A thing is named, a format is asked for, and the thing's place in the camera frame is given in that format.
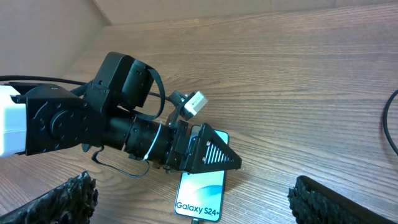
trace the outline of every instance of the wall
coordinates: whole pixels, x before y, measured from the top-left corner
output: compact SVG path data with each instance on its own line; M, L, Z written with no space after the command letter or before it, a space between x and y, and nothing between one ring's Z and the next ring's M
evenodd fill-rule
M199 17L301 11L397 0L94 0L114 25Z
M105 23L91 0L2 0L0 75L61 77Z

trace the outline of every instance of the smartphone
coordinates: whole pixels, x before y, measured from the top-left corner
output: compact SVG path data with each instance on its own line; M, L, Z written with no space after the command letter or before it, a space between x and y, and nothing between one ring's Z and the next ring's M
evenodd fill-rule
M200 129L201 126L192 126L190 144L193 144ZM215 132L228 144L228 133L217 130ZM224 183L225 171L203 174L183 173L175 199L174 212L199 220L217 222L221 217Z

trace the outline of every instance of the black triangular gripper jaw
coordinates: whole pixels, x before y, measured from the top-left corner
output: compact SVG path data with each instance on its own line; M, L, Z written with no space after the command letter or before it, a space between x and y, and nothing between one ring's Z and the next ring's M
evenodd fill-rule
M203 124L181 170L191 174L240 169L242 159L218 136L209 124Z

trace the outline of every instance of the black textured object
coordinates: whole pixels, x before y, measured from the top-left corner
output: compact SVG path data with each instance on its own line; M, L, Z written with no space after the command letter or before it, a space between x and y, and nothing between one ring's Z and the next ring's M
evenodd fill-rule
M86 224L98 204L95 179L87 171L0 217L0 224Z
M394 223L306 176L297 178L287 196L296 222L304 223Z

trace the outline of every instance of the wooden surface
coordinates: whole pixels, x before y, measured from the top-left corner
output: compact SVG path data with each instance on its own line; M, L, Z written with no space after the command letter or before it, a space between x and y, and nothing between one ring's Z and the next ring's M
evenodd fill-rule
M110 24L169 21L209 16L328 9L397 0L93 0Z
M152 65L168 94L208 97L190 122L229 132L243 159L227 173L220 223L294 223L287 192L299 175L398 222L398 156L381 131L398 89L398 4L107 27L65 78L91 80L109 51ZM149 97L143 111L158 106ZM174 214L179 175L129 179L91 162L93 151L0 159L0 212L87 169L99 189L92 223L190 223ZM145 169L110 148L99 160Z

